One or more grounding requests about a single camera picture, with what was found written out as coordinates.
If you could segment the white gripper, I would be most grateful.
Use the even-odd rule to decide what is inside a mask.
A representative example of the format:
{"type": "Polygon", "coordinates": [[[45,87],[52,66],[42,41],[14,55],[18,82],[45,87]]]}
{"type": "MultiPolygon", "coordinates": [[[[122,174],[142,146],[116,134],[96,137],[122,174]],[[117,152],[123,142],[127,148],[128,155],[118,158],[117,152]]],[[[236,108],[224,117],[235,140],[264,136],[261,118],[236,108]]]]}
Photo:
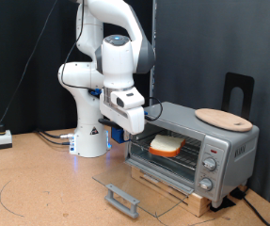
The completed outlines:
{"type": "Polygon", "coordinates": [[[144,97],[135,87],[127,89],[103,88],[100,95],[101,113],[124,129],[124,141],[144,130],[144,97]]]}

